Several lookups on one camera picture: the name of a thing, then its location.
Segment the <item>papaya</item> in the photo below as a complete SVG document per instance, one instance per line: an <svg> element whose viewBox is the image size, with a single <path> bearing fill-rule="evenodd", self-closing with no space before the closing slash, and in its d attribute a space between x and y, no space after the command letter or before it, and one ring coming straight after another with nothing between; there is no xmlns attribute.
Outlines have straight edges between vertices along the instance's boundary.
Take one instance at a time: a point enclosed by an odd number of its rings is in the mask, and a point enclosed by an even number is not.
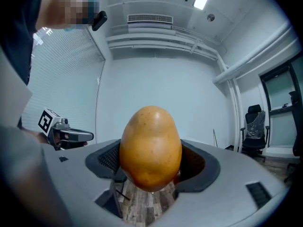
<svg viewBox="0 0 303 227"><path fill-rule="evenodd" d="M163 108L137 111L123 132L119 158L126 176L140 189L156 192L177 175L181 140L172 116Z"/></svg>

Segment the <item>black office chair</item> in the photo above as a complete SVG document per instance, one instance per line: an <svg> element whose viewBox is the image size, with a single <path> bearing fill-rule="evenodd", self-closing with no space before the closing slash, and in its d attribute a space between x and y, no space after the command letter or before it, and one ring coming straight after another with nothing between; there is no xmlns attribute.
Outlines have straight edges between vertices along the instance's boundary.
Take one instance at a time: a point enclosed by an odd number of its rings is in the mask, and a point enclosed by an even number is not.
<svg viewBox="0 0 303 227"><path fill-rule="evenodd" d="M291 96L292 100L292 113L294 117L294 123L295 127L297 129L297 136L294 142L293 146L293 154L296 157L302 156L302 146L303 146L303 107L299 100L299 95L297 92L290 92L289 95ZM290 166L295 168L295 171L292 172L287 178L284 179L284 182L286 183L288 179L292 178L296 173L297 169L299 168L301 163L295 164L295 163L289 163L287 166L287 169L289 169Z"/></svg>
<svg viewBox="0 0 303 227"><path fill-rule="evenodd" d="M265 162L266 158L261 153L261 149L264 149L267 144L269 126L266 126L266 140L264 134L264 121L265 112L261 110L260 105L250 106L248 113L245 114L247 123L247 134L244 140L244 130L242 131L242 150L251 157L263 158Z"/></svg>

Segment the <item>chair seat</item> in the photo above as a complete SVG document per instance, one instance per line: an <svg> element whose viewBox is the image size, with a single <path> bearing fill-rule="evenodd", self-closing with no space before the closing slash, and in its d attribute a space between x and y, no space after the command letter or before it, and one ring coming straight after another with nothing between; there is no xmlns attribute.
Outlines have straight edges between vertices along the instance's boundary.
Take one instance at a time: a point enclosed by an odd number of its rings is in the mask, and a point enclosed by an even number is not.
<svg viewBox="0 0 303 227"><path fill-rule="evenodd" d="M244 148L249 148L249 149L264 149L265 148L265 139L250 139L246 138L242 144Z"/></svg>

